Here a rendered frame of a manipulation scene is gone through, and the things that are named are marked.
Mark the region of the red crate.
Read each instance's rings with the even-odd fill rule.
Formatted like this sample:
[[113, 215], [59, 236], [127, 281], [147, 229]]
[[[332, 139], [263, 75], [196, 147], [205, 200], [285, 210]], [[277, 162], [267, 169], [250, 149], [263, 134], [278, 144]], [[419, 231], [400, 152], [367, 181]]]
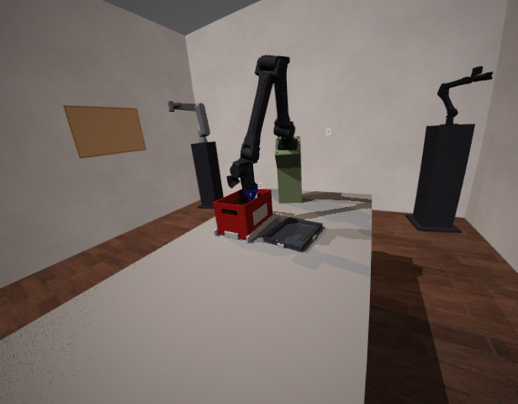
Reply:
[[[260, 224], [272, 215], [272, 191], [270, 189], [258, 189], [257, 194], [262, 194], [248, 203], [243, 190], [225, 196], [214, 202], [214, 212], [218, 227], [218, 233], [225, 235], [225, 231], [239, 234], [239, 239], [246, 240]], [[240, 202], [245, 205], [234, 205], [235, 197], [240, 197]], [[230, 204], [225, 204], [230, 202]], [[223, 214], [224, 210], [237, 210], [237, 215]]]

